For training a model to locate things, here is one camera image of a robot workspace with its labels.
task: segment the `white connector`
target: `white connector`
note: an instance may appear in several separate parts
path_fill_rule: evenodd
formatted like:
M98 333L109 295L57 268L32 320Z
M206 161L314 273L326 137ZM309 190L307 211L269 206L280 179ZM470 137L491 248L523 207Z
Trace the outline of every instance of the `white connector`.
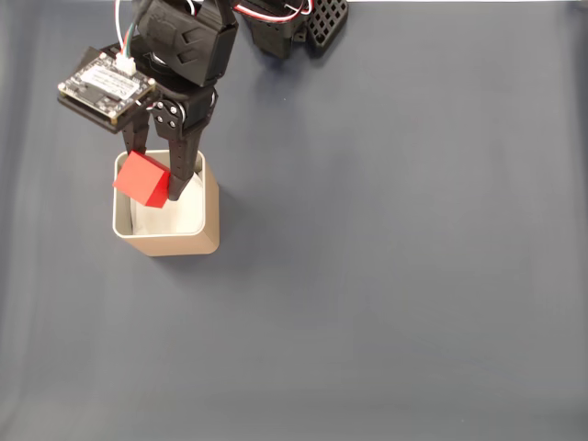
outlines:
M117 53L117 60L115 61L115 66L121 72L124 72L128 76L133 76L137 73L137 65L135 64L134 58L127 58L122 53Z

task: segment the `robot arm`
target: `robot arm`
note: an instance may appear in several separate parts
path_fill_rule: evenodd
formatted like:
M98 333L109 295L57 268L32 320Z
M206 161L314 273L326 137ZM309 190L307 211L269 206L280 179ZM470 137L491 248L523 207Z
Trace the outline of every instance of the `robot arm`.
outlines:
M218 99L214 85L231 57L238 29L233 10L244 15L254 43L279 58L288 58L293 40L322 53L347 18L345 0L288 1L132 0L134 19L123 43L90 48L59 84L58 99L110 132L122 131L129 153L145 152L153 115L158 136L169 143L168 197L177 200L194 173Z

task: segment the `red wire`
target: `red wire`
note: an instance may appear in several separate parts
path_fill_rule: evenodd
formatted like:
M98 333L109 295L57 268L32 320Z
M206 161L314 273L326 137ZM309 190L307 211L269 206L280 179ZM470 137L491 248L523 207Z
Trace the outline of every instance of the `red wire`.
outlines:
M267 16L266 14L260 14L258 12L252 11L251 9L244 7L242 5L237 5L234 7L234 10L244 14L248 17L252 17L252 18L257 18L258 20L262 20L262 21L266 21L269 23L287 23L289 21L292 21L294 18L296 18L300 11L302 10L302 8L304 7L304 4L306 2L303 0L302 3L300 4L300 7L298 8L298 10L296 12L294 12L294 14L290 14L289 16L284 16L284 17L272 17L272 16ZM312 0L309 0L309 9L305 10L304 13L305 14L309 14L312 11Z
M125 48L127 47L127 39L129 38L129 32L127 31L127 33L125 34L125 40L124 43L122 44L122 48L120 48L120 53L122 53Z

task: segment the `black plastic part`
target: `black plastic part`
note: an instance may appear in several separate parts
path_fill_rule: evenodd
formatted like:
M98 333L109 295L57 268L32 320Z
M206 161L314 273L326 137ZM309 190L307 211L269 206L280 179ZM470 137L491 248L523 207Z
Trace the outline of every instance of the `black plastic part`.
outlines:
M98 49L88 48L82 56L81 61L78 63L75 70L72 72L72 74L75 74L84 66L89 64L91 61L95 60L96 57L100 55L100 52L101 51L99 51ZM112 124L112 121L106 115L102 115L101 113L96 112L92 108L84 105L84 103L81 103L80 101L77 101L76 99L73 99L70 96L59 94L57 96L57 100L70 110L73 110L75 113L94 122L101 128L108 130L110 133L116 134L123 130L130 123L132 123L133 120L139 118L142 114L144 114L146 112L147 107L152 105L153 102L159 99L160 96L161 95L157 91L145 96L141 101L140 106L133 106L130 109L128 109L125 113L119 116L116 124Z
M315 55L321 56L333 44L349 15L345 0L315 0L314 11L307 23L308 42Z
M149 112L145 111L122 130L122 138L125 141L127 153L145 153L147 150L145 144L149 134L149 117Z
M306 26L300 26L300 28L294 34L292 39L295 43L306 43L308 37L308 28Z
M245 0L243 4L255 12L276 17L292 12L284 7L283 0ZM248 16L244 18L251 30L255 46L275 57L287 59L291 54L294 35L304 28L308 16L299 15L287 23L267 23Z
M266 23L247 18L247 23L254 39L254 45L264 52L281 59L289 58L292 41L297 30L292 23Z
M113 44L102 51L115 56L120 46ZM213 85L200 87L190 83L169 66L157 62L141 36L133 39L130 51L137 63L137 70L157 82L161 99L154 104L151 114L157 135L169 143L171 176L168 197L170 200L178 200L194 174L200 137L210 123L218 95ZM141 127L144 128L141 125L143 121L133 122L133 125L125 128L127 151L131 146L137 152L141 152L141 148L145 151L143 136L146 140L147 130L141 130Z
M200 86L224 75L237 28L231 4L223 0L204 0L196 17L186 11L185 0L153 0L138 25L145 43L160 59Z

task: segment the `cable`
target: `cable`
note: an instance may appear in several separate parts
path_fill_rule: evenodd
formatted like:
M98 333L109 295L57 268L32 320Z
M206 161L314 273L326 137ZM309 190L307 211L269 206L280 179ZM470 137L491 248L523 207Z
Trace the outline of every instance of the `cable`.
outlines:
M153 0L143 0L139 6L137 14L135 15L135 18L132 20L132 23L130 23L129 30L127 31L127 37L124 41L124 48L121 49L121 52L124 53L125 57L127 58L130 58L130 42L132 41L132 34L135 33L135 28L139 22L141 22L141 19L147 12L147 9L149 9L149 6L151 6L151 3L153 3Z
M117 25L117 35L119 36L120 49L122 50L123 40L120 32L120 0L114 0L114 22Z
M314 8L314 0L309 0L309 8L305 11L300 12L303 16L309 16Z
M302 2L300 3L300 7L298 9L296 9L296 12L294 12L293 14L290 14L289 16L284 16L284 17L274 17L274 16L267 16L266 14L260 14L258 12L252 11L251 9L249 9L248 7L245 7L243 5L237 5L233 9L237 12L240 12L241 14L248 16L248 17L257 18L258 20L266 21L268 23L287 23L287 22L293 20L294 18L296 18L298 16L298 14L300 14L300 12L302 11L302 8L304 7L304 3L305 3L304 0L302 0ZM312 0L309 0L308 14L312 11L311 4L312 4Z
M194 3L192 3L192 0L186 0L187 3L190 5L190 13L195 16L196 15L196 8L194 7Z

